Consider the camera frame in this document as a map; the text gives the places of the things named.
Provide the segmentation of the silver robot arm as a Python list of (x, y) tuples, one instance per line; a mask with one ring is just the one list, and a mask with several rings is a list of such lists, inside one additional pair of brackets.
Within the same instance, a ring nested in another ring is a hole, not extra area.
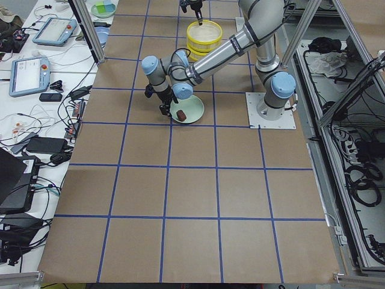
[(255, 48), (256, 72), (266, 90), (257, 105), (257, 113), (266, 120), (278, 120), (296, 87), (294, 77), (279, 69), (280, 59), (274, 44), (274, 34), (286, 22), (285, 12), (290, 4), (290, 1), (239, 1), (244, 15), (241, 30), (193, 64), (188, 62), (184, 49), (177, 49), (165, 58), (145, 57), (141, 61), (149, 81), (145, 96), (156, 94), (162, 102), (161, 113), (170, 117), (172, 102), (190, 98), (194, 86)]

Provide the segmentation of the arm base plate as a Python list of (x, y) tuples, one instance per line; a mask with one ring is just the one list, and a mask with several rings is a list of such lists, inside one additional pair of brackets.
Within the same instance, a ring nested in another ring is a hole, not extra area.
[(296, 129), (294, 113), (287, 100), (283, 108), (271, 108), (265, 103), (265, 93), (245, 94), (251, 129)]

